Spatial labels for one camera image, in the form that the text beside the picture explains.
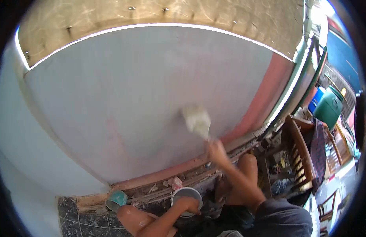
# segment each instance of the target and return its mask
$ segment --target cloth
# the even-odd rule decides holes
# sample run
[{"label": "cloth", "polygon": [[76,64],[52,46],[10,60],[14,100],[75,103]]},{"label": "cloth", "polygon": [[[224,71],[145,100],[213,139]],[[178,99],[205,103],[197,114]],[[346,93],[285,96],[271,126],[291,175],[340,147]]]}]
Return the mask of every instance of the cloth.
[{"label": "cloth", "polygon": [[255,218],[244,206],[224,205],[219,218],[202,226],[200,233],[178,230],[175,237],[309,237],[312,234],[309,212],[285,199],[263,202],[258,207]]},{"label": "cloth", "polygon": [[326,154],[325,154],[325,131],[323,122],[317,118],[312,119],[314,131],[310,147],[310,155],[315,168],[316,178],[312,180],[312,192],[316,193],[319,186],[324,181],[326,169]]}]

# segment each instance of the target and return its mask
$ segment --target tile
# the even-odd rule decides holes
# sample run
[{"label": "tile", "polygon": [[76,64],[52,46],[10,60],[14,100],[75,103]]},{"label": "tile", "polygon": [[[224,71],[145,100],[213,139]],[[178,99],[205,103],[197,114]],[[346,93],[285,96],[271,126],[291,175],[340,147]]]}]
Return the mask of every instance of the tile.
[{"label": "tile", "polygon": [[76,199],[71,197],[60,197],[58,199],[59,217],[67,220],[79,222],[77,215]]},{"label": "tile", "polygon": [[79,221],[81,224],[109,227],[107,216],[97,216],[93,214],[79,213]]},{"label": "tile", "polygon": [[110,229],[112,237],[133,237],[126,229]]},{"label": "tile", "polygon": [[109,228],[124,228],[124,226],[121,224],[121,222],[118,220],[118,218],[115,215],[108,215],[108,223]]},{"label": "tile", "polygon": [[60,228],[63,237],[81,237],[79,223],[60,218]]},{"label": "tile", "polygon": [[109,228],[80,225],[82,237],[110,237]]}]

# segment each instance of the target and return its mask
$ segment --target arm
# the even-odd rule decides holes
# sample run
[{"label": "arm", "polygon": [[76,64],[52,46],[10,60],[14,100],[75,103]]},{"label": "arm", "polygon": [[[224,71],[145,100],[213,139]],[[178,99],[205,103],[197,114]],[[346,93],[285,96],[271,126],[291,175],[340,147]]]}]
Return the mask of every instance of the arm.
[{"label": "arm", "polygon": [[209,159],[225,171],[232,187],[244,199],[244,203],[249,210],[255,214],[259,205],[266,201],[266,197],[262,190],[231,163],[221,141],[209,141],[207,143],[207,148]]},{"label": "arm", "polygon": [[198,206],[198,200],[192,197],[181,197],[165,214],[141,230],[137,234],[137,237],[166,237],[183,212],[189,211],[191,213],[200,214],[200,211],[197,209]]}]

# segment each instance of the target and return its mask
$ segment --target paint brush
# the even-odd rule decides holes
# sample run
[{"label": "paint brush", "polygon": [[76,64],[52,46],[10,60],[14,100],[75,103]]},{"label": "paint brush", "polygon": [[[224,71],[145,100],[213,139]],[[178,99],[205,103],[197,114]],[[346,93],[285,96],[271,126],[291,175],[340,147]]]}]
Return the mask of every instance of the paint brush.
[{"label": "paint brush", "polygon": [[185,119],[185,124],[190,132],[201,136],[204,140],[209,140],[209,126],[211,118],[207,110],[198,104],[191,104],[183,107],[181,113]]}]

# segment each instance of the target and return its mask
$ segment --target blue wall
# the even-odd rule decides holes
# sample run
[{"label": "blue wall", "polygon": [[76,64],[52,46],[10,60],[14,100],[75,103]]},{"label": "blue wall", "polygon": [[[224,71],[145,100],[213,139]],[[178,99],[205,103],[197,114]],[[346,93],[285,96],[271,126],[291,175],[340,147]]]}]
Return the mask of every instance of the blue wall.
[{"label": "blue wall", "polygon": [[349,45],[332,31],[329,31],[327,48],[329,63],[343,75],[355,92],[361,90],[358,74],[356,73],[358,69],[357,59]]}]

